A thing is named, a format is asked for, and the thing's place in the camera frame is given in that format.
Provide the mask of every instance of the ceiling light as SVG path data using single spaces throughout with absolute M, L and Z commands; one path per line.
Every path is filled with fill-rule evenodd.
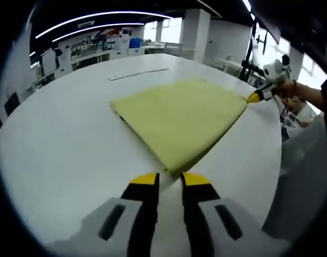
M 248 0 L 242 0 L 244 5 L 246 6 L 247 10 L 250 12 L 251 11 L 251 5 Z
M 111 26 L 124 26 L 124 25 L 144 25 L 144 23 L 114 23 L 114 24 L 105 24 L 105 25 L 95 26 L 95 27 L 91 27 L 91 28 L 84 28 L 84 29 L 81 29 L 79 31 L 69 33 L 67 35 L 60 36 L 57 39 L 52 40 L 52 42 L 58 41 L 58 40 L 63 39 L 64 37 L 67 37 L 67 36 L 77 34 L 79 32 L 88 31 L 88 30 L 94 29 L 94 28 L 103 28 L 103 27 L 111 27 Z
M 211 8 L 210 6 L 208 6 L 206 3 L 204 3 L 201 0 L 197 0 L 197 1 L 200 2 L 201 4 L 203 4 L 205 7 L 209 8 L 212 12 L 214 12 L 215 14 L 217 14 L 220 18 L 222 18 L 222 16 L 217 11 L 215 11 L 213 8 Z
M 54 27 L 51 27 L 51 28 L 47 29 L 46 31 L 43 31 L 42 33 L 38 34 L 35 38 L 38 39 L 39 37 L 47 34 L 50 31 L 52 31 L 53 29 L 59 28 L 59 27 L 65 25 L 65 24 L 68 24 L 68 23 L 71 23 L 71 22 L 74 22 L 74 21 L 77 21 L 77 20 L 90 18 L 90 17 L 95 17 L 95 16 L 100 16 L 100 15 L 108 15 L 108 14 L 144 14 L 144 15 L 157 16 L 157 17 L 162 17 L 162 18 L 167 18 L 167 19 L 173 19 L 173 17 L 167 16 L 167 15 L 151 13 L 151 12 L 137 12 L 137 11 L 100 12 L 100 13 L 89 14 L 89 15 L 81 16 L 81 17 L 74 18 L 74 19 L 71 19 L 71 20 L 67 20 L 65 22 L 62 22 L 60 24 L 55 25 Z

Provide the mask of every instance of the window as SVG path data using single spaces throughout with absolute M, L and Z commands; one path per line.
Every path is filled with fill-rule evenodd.
M 163 20 L 161 41 L 179 44 L 181 23 L 182 23 L 182 18 Z
M 40 67 L 40 62 L 35 62 L 34 64 L 30 65 L 30 69 L 32 70 L 35 67 Z
M 266 37 L 266 30 L 259 27 L 257 27 L 257 30 L 258 32 L 256 33 L 255 38 L 257 39 L 258 36 L 260 36 L 260 41 L 264 41 Z M 274 38 L 272 37 L 272 35 L 270 33 L 267 33 L 267 43 L 266 43 L 266 49 L 264 55 L 262 54 L 264 49 L 264 44 L 261 42 L 258 45 L 259 67 L 262 68 L 264 65 L 274 62 L 275 59 L 279 59 L 281 61 L 283 55 L 289 55 L 290 48 L 291 45 L 286 39 L 283 39 L 281 37 L 279 40 L 279 44 L 277 44 Z
M 144 35 L 143 35 L 144 40 L 150 39 L 153 42 L 155 41 L 155 38 L 157 36 L 157 25 L 158 25 L 157 21 L 146 23 L 144 25 Z
M 309 87 L 321 89 L 321 85 L 327 79 L 327 74 L 315 63 L 308 55 L 304 54 L 302 69 L 298 76 L 298 82 L 308 85 Z M 310 107 L 319 114 L 321 111 L 312 104 Z

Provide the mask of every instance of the chair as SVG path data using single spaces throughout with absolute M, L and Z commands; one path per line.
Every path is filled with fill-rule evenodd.
M 327 137 L 324 120 L 315 118 L 302 133 L 283 143 L 281 175 L 263 226 L 275 238 L 301 236 L 327 196 Z
M 182 50 L 183 50 L 182 44 L 165 43 L 165 48 L 163 49 L 163 53 L 180 57 Z

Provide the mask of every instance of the wrist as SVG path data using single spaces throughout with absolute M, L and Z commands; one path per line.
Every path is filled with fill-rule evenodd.
M 296 85 L 295 85 L 295 95 L 297 97 L 303 98 L 304 92 L 305 92 L 305 89 L 306 88 L 307 88 L 307 86 L 296 82 Z

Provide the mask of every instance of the black sleeve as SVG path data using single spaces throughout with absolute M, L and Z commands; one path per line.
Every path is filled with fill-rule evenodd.
M 59 56 L 62 55 L 62 51 L 61 51 L 61 49 L 55 49 L 54 51 L 55 51 L 55 55 L 56 55 L 56 57 L 59 57 Z

